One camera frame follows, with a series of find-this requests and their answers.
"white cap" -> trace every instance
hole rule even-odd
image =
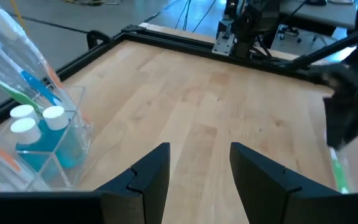
[[[68,117],[65,109],[61,106],[51,106],[42,113],[49,129],[57,131],[68,125]]]
[[[22,118],[13,122],[11,131],[20,144],[32,144],[41,138],[41,130],[32,118]]]
[[[34,107],[31,105],[20,105],[13,108],[10,112],[11,118],[15,121],[22,118],[32,118],[38,124],[40,122]]]

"desk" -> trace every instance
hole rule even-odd
[[[94,121],[81,190],[96,189],[161,142],[171,143],[163,223],[246,222],[229,163],[233,141],[335,187],[321,99],[332,91],[323,86],[129,41],[65,84],[87,88],[84,112]]]
[[[291,14],[301,2],[282,1],[280,12]],[[326,6],[310,6],[305,4],[295,17],[307,19],[333,27],[353,29],[356,22],[357,3],[353,5],[327,3]]]

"blue toothbrush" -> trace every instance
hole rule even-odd
[[[56,106],[60,105],[62,101],[57,98],[50,90],[48,90],[45,85],[35,78],[30,73],[26,72],[23,68],[21,68],[18,64],[16,64],[3,50],[0,44],[0,56],[10,65],[13,69],[20,74],[20,76],[35,90],[37,90],[41,95],[43,95],[48,101]]]

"toothbrush head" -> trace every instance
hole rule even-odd
[[[26,36],[23,28],[3,9],[0,9],[0,33],[12,41]]]

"white toothbrush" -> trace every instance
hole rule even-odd
[[[26,72],[18,64],[16,64],[2,49],[0,43],[0,56],[35,90],[37,90],[41,95],[46,97],[52,105],[60,104],[59,100],[50,90],[48,90],[44,84],[35,78],[30,73]]]
[[[74,104],[71,97],[67,94],[57,74],[48,64],[47,60],[42,55],[40,50],[27,37],[23,28],[3,9],[0,9],[0,33],[11,41],[20,40],[23,44],[26,44],[31,49],[31,51],[33,51],[33,53],[37,56],[38,60],[43,65],[45,71],[48,73],[49,78],[51,79],[51,81],[53,81],[58,91],[62,95],[65,103],[69,107],[67,108],[67,106],[64,106],[62,104],[60,104],[60,106],[65,107],[67,110],[76,110],[76,105]]]

